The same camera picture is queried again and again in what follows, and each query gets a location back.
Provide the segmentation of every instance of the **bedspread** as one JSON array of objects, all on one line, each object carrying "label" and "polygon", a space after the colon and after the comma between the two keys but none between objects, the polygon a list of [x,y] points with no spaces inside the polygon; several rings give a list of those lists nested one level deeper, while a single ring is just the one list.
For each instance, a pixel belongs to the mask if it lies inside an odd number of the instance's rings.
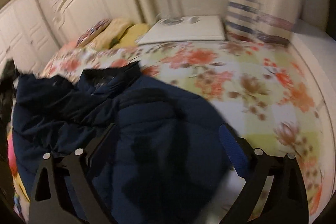
[{"label": "bedspread", "polygon": [[[97,52],[57,53],[41,77],[62,75],[76,82],[86,68],[121,67],[140,60],[142,72],[201,95],[253,147],[269,155],[295,153],[313,216],[320,202],[321,125],[305,76],[284,47],[250,42],[179,42]],[[257,217],[268,196],[270,178],[251,215]],[[234,171],[201,213],[199,223],[218,223],[244,180]]]}]

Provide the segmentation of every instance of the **nightstand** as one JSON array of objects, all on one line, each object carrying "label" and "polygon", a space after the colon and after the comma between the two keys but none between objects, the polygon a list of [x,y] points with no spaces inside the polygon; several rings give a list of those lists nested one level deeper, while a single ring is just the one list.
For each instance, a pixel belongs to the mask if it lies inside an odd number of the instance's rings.
[{"label": "nightstand", "polygon": [[191,23],[191,17],[183,17],[183,22],[166,25],[158,21],[137,44],[177,41],[225,40],[221,18],[219,16],[196,16],[197,22]]}]

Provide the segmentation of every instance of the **white headboard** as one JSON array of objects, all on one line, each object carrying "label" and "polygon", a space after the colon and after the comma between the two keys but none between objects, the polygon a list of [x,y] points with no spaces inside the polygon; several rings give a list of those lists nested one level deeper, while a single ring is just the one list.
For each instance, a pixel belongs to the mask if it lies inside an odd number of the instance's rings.
[{"label": "white headboard", "polygon": [[78,39],[104,18],[123,17],[133,23],[154,25],[156,14],[151,0],[62,0],[54,23],[63,42]]}]

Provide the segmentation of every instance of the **wardrobe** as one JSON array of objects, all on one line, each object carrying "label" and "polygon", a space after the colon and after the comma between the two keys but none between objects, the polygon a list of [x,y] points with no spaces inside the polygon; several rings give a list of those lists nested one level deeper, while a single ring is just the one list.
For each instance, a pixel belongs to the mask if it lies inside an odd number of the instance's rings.
[{"label": "wardrobe", "polygon": [[0,10],[0,70],[13,58],[23,72],[38,74],[59,50],[38,0],[11,0]]}]

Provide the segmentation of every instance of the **navy blue jacket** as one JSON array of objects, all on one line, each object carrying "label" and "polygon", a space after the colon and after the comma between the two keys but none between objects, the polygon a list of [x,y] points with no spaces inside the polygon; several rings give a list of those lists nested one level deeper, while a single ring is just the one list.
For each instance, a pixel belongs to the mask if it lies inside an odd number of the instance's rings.
[{"label": "navy blue jacket", "polygon": [[68,155],[112,122],[115,158],[92,182],[114,218],[191,223],[230,165],[218,138],[224,121],[200,96],[142,75],[137,62],[84,70],[75,86],[61,76],[20,76],[13,143],[28,195],[44,153]]}]

